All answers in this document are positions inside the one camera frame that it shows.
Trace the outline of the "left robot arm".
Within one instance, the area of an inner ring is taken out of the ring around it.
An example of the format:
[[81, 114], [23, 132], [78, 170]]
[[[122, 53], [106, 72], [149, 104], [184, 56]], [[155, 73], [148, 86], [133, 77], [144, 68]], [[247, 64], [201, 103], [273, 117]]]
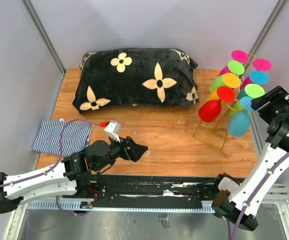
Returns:
[[110, 169], [118, 158], [137, 162], [149, 148], [130, 137], [97, 140], [59, 163], [20, 175], [0, 172], [0, 214], [19, 205], [52, 197], [86, 198], [96, 193], [89, 177]]

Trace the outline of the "blue wine glass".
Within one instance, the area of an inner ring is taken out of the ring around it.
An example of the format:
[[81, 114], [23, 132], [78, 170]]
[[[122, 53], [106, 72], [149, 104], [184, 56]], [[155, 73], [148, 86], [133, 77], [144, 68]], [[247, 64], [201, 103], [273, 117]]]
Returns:
[[255, 110], [252, 108], [252, 97], [245, 96], [239, 101], [242, 111], [236, 113], [228, 123], [227, 131], [234, 137], [243, 137], [251, 124], [250, 114]]

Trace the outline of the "light green wine glass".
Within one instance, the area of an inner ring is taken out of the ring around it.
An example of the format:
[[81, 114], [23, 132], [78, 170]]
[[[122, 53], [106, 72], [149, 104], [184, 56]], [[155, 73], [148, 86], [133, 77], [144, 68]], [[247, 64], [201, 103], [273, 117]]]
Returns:
[[232, 118], [238, 113], [243, 112], [245, 109], [241, 106], [240, 102], [236, 102], [229, 111], [229, 116]]

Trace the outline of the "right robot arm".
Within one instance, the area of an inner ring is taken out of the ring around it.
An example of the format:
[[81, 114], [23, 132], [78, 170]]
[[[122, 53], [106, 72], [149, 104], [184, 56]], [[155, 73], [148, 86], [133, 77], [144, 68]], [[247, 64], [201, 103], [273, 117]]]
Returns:
[[214, 215], [234, 224], [233, 237], [238, 229], [257, 228], [256, 215], [262, 200], [289, 167], [289, 93], [277, 86], [251, 100], [249, 107], [268, 123], [260, 158], [242, 183], [223, 173], [211, 187]]

